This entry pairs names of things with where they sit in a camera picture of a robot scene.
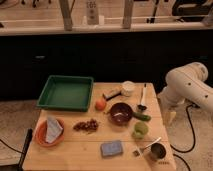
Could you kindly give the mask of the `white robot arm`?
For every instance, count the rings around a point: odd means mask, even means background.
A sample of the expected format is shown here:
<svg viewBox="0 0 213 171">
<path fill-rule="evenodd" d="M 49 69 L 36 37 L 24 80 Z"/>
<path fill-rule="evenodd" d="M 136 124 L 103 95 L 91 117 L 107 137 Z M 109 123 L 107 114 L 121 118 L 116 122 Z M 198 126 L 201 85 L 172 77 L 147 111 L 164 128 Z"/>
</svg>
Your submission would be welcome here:
<svg viewBox="0 0 213 171">
<path fill-rule="evenodd" d="M 207 78 L 208 69 L 200 62 L 174 68 L 166 74 L 166 86 L 157 95 L 165 125 L 169 125 L 176 116 L 173 108 L 185 100 L 213 113 L 213 88 L 205 84 Z"/>
</svg>

